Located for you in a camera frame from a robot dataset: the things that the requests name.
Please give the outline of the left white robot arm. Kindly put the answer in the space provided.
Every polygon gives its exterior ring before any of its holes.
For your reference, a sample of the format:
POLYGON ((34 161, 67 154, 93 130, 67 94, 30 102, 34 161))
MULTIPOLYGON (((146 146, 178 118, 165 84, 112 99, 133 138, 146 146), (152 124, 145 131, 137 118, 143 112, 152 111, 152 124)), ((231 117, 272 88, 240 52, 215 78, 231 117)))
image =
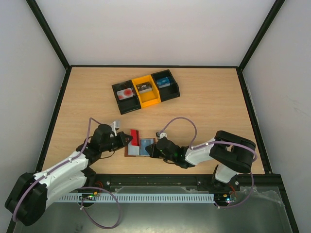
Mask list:
POLYGON ((30 226, 46 209, 62 196, 95 183, 96 173, 91 165, 100 160, 103 152, 115 152, 126 147, 133 137, 120 132, 115 123, 100 124, 93 135, 66 159, 38 173, 24 173, 15 183, 5 208, 13 221, 30 226))

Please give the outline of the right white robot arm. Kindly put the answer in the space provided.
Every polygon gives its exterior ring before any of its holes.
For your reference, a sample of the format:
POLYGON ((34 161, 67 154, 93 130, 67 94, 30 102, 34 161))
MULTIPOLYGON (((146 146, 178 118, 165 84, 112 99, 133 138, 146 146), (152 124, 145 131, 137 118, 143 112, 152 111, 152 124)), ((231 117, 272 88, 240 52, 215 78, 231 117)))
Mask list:
POLYGON ((226 131, 217 131, 214 138, 197 146, 180 147, 161 136, 156 143, 148 145, 146 151, 151 158, 162 159, 187 169, 202 162, 216 160, 212 185, 223 190, 237 174, 249 174, 257 159, 256 144, 246 138, 226 131))

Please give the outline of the brown leather card holder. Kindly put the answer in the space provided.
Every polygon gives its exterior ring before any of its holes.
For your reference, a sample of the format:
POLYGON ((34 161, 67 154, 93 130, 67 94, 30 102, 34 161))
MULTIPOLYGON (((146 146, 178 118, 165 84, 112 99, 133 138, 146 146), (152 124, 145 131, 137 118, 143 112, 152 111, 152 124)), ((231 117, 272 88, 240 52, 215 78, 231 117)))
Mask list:
POLYGON ((131 156, 134 156, 134 157, 142 157, 139 155, 139 149, 140 149, 140 146, 133 146, 132 143, 130 142, 125 150, 125 157, 131 157, 131 156))

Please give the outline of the blue card from holder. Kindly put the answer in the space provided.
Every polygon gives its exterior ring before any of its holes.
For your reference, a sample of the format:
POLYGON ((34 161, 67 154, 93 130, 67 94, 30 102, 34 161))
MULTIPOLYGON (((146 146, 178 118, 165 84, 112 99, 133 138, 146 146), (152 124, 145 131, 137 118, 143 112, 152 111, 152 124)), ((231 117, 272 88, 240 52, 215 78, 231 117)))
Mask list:
POLYGON ((140 149, 139 149, 139 155, 140 156, 149 156, 149 153, 146 150, 147 146, 150 146, 154 143, 153 138, 142 138, 140 140, 140 149))

